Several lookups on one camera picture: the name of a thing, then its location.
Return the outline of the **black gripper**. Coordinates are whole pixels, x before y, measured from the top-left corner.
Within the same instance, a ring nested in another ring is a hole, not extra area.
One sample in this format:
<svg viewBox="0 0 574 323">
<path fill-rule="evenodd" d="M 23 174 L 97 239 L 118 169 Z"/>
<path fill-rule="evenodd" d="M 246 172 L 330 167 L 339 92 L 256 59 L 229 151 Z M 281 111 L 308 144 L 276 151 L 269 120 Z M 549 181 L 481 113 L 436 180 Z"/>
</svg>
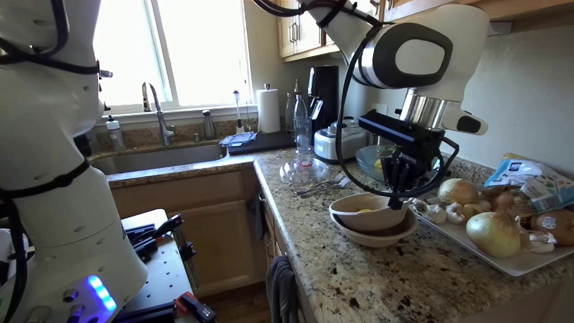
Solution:
<svg viewBox="0 0 574 323">
<path fill-rule="evenodd" d="M 409 180 L 423 178 L 439 154 L 443 131 L 429 131 L 375 110 L 362 115 L 359 126 L 394 146 L 394 151 L 382 162 L 382 169 L 391 189 L 389 208 L 400 210 L 400 194 L 409 187 Z"/>
</svg>

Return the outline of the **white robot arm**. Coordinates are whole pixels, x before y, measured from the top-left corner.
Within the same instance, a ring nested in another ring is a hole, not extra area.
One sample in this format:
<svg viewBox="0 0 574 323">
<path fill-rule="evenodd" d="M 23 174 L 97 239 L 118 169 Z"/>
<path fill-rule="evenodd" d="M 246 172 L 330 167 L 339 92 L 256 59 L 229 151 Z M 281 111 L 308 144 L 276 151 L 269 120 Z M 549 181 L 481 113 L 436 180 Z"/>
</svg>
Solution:
<svg viewBox="0 0 574 323">
<path fill-rule="evenodd" d="M 292 7 L 253 2 L 281 18 L 310 15 L 346 56 L 350 81 L 407 92 L 398 117 L 371 110 L 359 119 L 362 129 L 394 144 L 382 160 L 382 194 L 393 210 L 441 183 L 450 167 L 439 151 L 448 131 L 488 131 L 482 119 L 461 108 L 488 38 L 490 18 L 482 9 L 445 4 L 384 23 L 348 0 L 296 0 Z"/>
</svg>

